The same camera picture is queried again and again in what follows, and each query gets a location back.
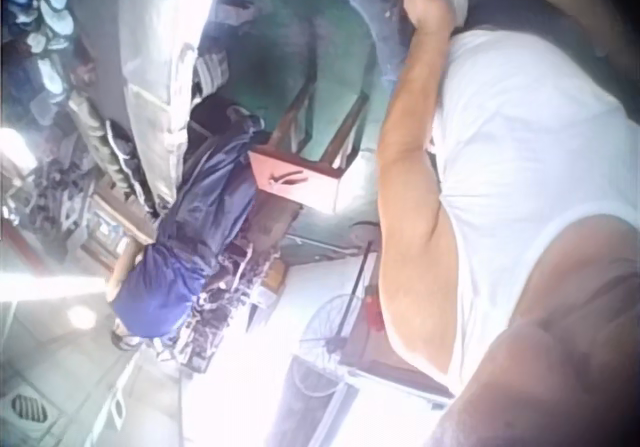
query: man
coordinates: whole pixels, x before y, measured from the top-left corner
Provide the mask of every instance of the man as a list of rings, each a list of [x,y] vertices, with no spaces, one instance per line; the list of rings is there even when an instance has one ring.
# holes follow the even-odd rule
[[[394,348],[458,395],[432,443],[620,445],[640,392],[638,126],[546,41],[451,41],[448,0],[404,7],[380,295]]]

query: blue fabric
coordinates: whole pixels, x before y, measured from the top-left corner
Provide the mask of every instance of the blue fabric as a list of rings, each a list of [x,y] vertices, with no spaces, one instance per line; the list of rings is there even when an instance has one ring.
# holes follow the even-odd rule
[[[138,337],[171,334],[219,268],[218,255],[238,233],[256,193],[247,152],[259,122],[242,119],[184,173],[176,202],[160,220],[156,242],[122,283],[111,306]]]

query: white wall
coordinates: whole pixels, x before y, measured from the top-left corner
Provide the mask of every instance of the white wall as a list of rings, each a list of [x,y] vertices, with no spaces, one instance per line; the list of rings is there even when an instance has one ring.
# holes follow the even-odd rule
[[[362,285],[374,260],[372,255],[367,262]],[[322,304],[351,291],[361,261],[357,257],[291,268],[266,326],[246,335],[246,320],[241,319],[225,334],[207,374],[185,392],[185,437],[193,445],[264,445],[298,339]]]
[[[71,268],[65,267],[65,275],[74,274]],[[6,241],[0,242],[0,269],[29,273]],[[75,304],[98,314],[96,327],[81,331],[71,325],[67,309]],[[0,304],[0,309],[0,314],[6,314],[8,304]],[[111,325],[110,308],[102,294],[18,303],[0,356],[0,430],[3,436],[13,436],[7,437],[11,439],[7,445],[84,445],[132,357],[111,344]],[[112,421],[107,422],[99,446],[179,445],[176,373],[158,365],[153,355],[142,356],[136,365],[124,389],[127,414],[122,430],[118,432]],[[51,428],[32,428],[16,420],[10,401],[24,389],[47,403]]]

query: machine part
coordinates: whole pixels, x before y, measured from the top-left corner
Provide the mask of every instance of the machine part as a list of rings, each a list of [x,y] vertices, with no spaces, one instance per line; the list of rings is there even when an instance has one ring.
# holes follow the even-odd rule
[[[240,234],[220,256],[220,264],[228,272],[235,272],[230,276],[234,278],[233,283],[228,288],[222,288],[221,283],[205,288],[194,302],[191,316],[172,341],[174,357],[192,372],[207,371],[234,314],[248,304],[251,292],[279,255],[276,249],[267,255],[253,255],[250,244],[242,247],[247,245],[242,237]]]
[[[212,0],[119,0],[125,102],[158,210],[176,198],[197,46]]]
[[[298,344],[298,360],[293,362],[296,385],[311,397],[329,395],[342,382],[345,372],[340,357],[362,306],[358,290],[380,229],[376,224],[361,222],[352,227],[352,235],[366,245],[351,293],[335,297],[318,309]]]
[[[382,233],[380,225],[375,222],[356,222],[349,228],[349,236],[357,245],[366,248],[371,244],[371,249],[380,250]]]
[[[344,330],[339,334],[336,332],[345,319],[345,312],[348,315],[344,327],[351,330],[361,302],[359,297],[352,295],[334,297],[323,304],[307,324],[291,362],[296,386],[304,394],[324,397],[335,392],[343,382],[346,371],[340,365],[340,356],[348,336]]]

